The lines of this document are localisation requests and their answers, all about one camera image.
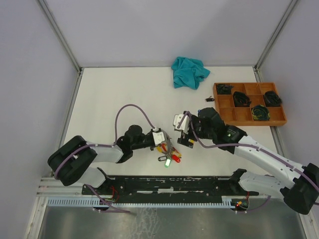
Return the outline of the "large metal keyring yellow handle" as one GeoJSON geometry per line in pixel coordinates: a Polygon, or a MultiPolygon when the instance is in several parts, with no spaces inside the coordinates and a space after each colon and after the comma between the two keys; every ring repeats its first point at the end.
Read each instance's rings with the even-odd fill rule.
{"type": "Polygon", "coordinates": [[[167,132],[163,131],[164,133],[164,142],[160,143],[156,149],[158,152],[163,153],[165,156],[169,157],[173,154],[173,144],[171,142],[171,137],[168,135],[167,132]]]}

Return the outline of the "green tag key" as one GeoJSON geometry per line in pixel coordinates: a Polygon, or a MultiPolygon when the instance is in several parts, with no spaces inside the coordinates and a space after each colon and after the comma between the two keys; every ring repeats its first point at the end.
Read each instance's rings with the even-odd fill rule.
{"type": "Polygon", "coordinates": [[[171,163],[171,160],[170,159],[167,159],[165,161],[165,167],[168,168],[170,166],[170,163],[171,163]]]}

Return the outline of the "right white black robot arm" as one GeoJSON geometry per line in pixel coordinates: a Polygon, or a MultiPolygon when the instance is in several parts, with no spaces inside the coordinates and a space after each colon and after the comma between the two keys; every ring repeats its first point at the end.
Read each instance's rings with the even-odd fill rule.
{"type": "Polygon", "coordinates": [[[307,215],[319,203],[319,168],[302,165],[264,147],[244,130],[225,124],[214,108],[204,108],[193,115],[188,111],[175,115],[173,126],[181,133],[177,142],[193,148],[198,142],[203,148],[218,148],[259,166],[268,175],[258,175],[237,169],[229,181],[229,190],[257,192],[282,200],[295,212],[307,215]]]}

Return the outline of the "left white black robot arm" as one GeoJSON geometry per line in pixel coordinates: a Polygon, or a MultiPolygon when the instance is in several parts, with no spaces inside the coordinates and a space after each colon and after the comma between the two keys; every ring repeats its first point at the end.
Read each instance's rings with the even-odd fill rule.
{"type": "Polygon", "coordinates": [[[169,144],[169,135],[164,130],[151,129],[144,134],[140,126],[132,125],[114,145],[89,143],[77,135],[53,153],[47,163],[54,178],[64,186],[78,182],[92,186],[99,194],[106,194],[110,190],[110,181],[100,169],[92,166],[93,163],[124,163],[133,156],[134,150],[154,150],[163,143],[169,144]]]}

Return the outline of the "red key tag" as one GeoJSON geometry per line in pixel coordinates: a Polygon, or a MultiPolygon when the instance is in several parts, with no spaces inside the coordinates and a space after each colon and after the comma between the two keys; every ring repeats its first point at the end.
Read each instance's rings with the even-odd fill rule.
{"type": "Polygon", "coordinates": [[[171,159],[173,161],[175,161],[176,163],[180,163],[180,161],[181,161],[181,159],[177,155],[174,155],[174,154],[171,156],[171,159]]]}

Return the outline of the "black key tag key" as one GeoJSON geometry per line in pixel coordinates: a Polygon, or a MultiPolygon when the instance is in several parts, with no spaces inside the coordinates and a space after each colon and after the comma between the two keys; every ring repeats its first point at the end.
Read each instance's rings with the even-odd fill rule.
{"type": "Polygon", "coordinates": [[[213,97],[209,97],[205,99],[206,102],[213,102],[215,99],[213,97]]]}

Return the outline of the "wooden compartment tray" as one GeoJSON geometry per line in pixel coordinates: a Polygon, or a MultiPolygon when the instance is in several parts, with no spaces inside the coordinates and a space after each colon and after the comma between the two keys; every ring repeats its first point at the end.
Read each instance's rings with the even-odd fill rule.
{"type": "Polygon", "coordinates": [[[283,126],[287,118],[274,83],[215,83],[215,108],[226,124],[283,126]]]}

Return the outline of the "teal cloth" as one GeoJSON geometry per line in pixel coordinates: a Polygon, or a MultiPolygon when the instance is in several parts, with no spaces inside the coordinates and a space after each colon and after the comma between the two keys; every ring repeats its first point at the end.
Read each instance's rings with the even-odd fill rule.
{"type": "Polygon", "coordinates": [[[188,87],[197,90],[200,83],[209,75],[210,71],[206,69],[201,60],[177,57],[171,66],[173,70],[174,88],[188,87]]]}

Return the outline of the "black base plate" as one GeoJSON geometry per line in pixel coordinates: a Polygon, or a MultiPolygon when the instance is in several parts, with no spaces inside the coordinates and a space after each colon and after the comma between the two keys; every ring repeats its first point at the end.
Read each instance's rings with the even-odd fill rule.
{"type": "Polygon", "coordinates": [[[115,176],[95,189],[117,203],[220,203],[223,196],[257,196],[239,186],[233,177],[115,176]]]}

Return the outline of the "aluminium frame rail left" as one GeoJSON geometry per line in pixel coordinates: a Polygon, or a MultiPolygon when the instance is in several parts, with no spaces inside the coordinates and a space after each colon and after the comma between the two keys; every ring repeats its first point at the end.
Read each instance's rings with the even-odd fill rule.
{"type": "Polygon", "coordinates": [[[57,37],[59,43],[61,44],[64,52],[66,53],[67,57],[69,58],[69,60],[71,61],[74,69],[77,72],[81,71],[81,66],[78,63],[76,57],[74,56],[67,40],[65,39],[63,32],[61,31],[60,27],[58,26],[55,17],[52,13],[52,11],[49,8],[48,2],[46,0],[36,0],[36,3],[38,4],[39,8],[41,9],[41,11],[43,12],[43,14],[45,15],[48,23],[50,24],[50,27],[52,28],[55,36],[57,37]]]}

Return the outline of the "aluminium frame rail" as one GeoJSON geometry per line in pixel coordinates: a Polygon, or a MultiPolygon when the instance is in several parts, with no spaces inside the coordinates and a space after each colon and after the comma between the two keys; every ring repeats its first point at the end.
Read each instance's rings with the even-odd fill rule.
{"type": "Polygon", "coordinates": [[[270,52],[271,52],[272,48],[274,47],[277,39],[279,38],[280,34],[282,33],[283,29],[285,28],[285,26],[288,23],[291,15],[295,11],[295,9],[296,9],[296,7],[298,6],[299,3],[300,3],[300,0],[291,0],[289,2],[289,5],[287,6],[286,10],[284,11],[284,14],[280,18],[277,26],[275,27],[275,30],[273,31],[270,39],[268,40],[265,48],[263,49],[260,57],[258,58],[255,66],[254,66],[255,71],[260,70],[260,68],[264,64],[266,58],[270,54],[270,52]]]}
{"type": "Polygon", "coordinates": [[[49,8],[48,2],[46,0],[36,0],[36,3],[38,4],[39,8],[41,9],[41,11],[43,12],[43,14],[45,15],[48,23],[50,24],[50,27],[52,28],[55,36],[57,37],[59,43],[61,44],[64,52],[66,53],[67,57],[69,58],[69,60],[71,61],[74,69],[77,72],[81,71],[81,66],[78,63],[76,57],[74,56],[67,40],[65,39],[63,32],[61,31],[60,27],[58,26],[55,17],[52,13],[52,11],[49,8]]]}

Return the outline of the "aluminium frame rail right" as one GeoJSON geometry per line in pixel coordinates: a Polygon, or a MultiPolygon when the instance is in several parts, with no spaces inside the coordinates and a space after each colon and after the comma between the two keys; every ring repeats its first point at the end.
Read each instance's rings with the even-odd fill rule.
{"type": "Polygon", "coordinates": [[[260,68],[264,64],[266,58],[270,54],[270,52],[271,52],[272,48],[274,47],[277,39],[279,38],[280,34],[282,33],[283,29],[285,28],[285,26],[288,23],[291,15],[295,11],[295,9],[296,9],[296,7],[298,6],[299,3],[300,3],[300,0],[291,0],[289,2],[289,5],[287,6],[286,10],[284,11],[284,14],[280,18],[277,26],[275,27],[275,30],[273,31],[270,39],[268,40],[265,48],[263,49],[260,57],[258,58],[255,66],[254,66],[255,71],[260,70],[260,68]]]}

